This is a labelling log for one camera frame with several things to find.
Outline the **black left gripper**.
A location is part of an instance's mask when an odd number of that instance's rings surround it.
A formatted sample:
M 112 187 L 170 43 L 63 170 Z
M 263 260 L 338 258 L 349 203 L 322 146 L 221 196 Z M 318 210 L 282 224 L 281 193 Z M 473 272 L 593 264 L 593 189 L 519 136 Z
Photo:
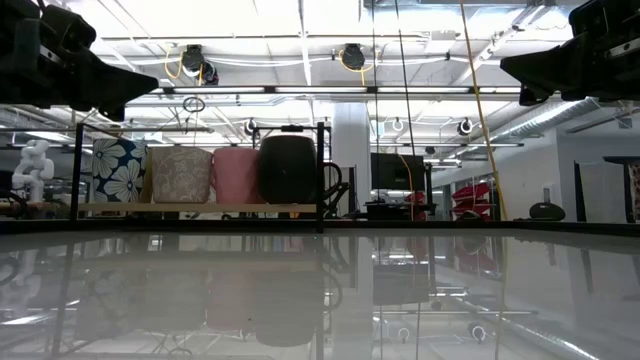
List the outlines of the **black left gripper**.
M 124 105 L 157 89 L 158 80 L 104 63 L 89 50 L 95 39 L 94 28 L 70 10 L 1 0 L 1 102 L 69 103 L 124 121 Z

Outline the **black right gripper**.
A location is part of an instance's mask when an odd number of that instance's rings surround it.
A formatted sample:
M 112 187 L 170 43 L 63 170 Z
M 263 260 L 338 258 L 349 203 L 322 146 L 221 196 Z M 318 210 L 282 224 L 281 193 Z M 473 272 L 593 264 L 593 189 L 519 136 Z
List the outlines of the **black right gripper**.
M 579 100 L 580 91 L 601 100 L 637 100 L 639 0 L 589 0 L 570 13 L 569 23 L 574 38 L 564 44 L 500 61 L 520 83 L 519 104 L 536 105 L 556 92 L 562 100 Z

